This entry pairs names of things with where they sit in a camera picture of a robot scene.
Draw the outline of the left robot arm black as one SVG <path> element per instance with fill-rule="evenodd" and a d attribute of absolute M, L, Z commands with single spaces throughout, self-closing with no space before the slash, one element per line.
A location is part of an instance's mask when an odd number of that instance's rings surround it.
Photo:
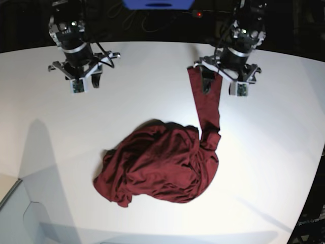
<path fill-rule="evenodd" d="M 248 64 L 247 60 L 266 38 L 266 7 L 266 1 L 236 2 L 231 18 L 219 29 L 214 53 L 194 63 L 202 77 L 203 93 L 210 92 L 218 75 L 230 83 L 230 95 L 248 96 L 249 86 L 256 83 L 255 75 L 262 72 L 257 64 Z"/>

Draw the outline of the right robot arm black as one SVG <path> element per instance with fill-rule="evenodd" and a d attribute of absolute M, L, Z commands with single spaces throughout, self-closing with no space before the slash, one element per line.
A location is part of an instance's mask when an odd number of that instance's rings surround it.
<path fill-rule="evenodd" d="M 120 53 L 106 51 L 94 37 L 87 24 L 85 1 L 52 1 L 51 10 L 49 36 L 66 59 L 54 61 L 48 71 L 61 71 L 73 94 L 87 92 L 88 79 L 93 88 L 99 88 L 103 65 L 115 68 L 113 59 Z"/>

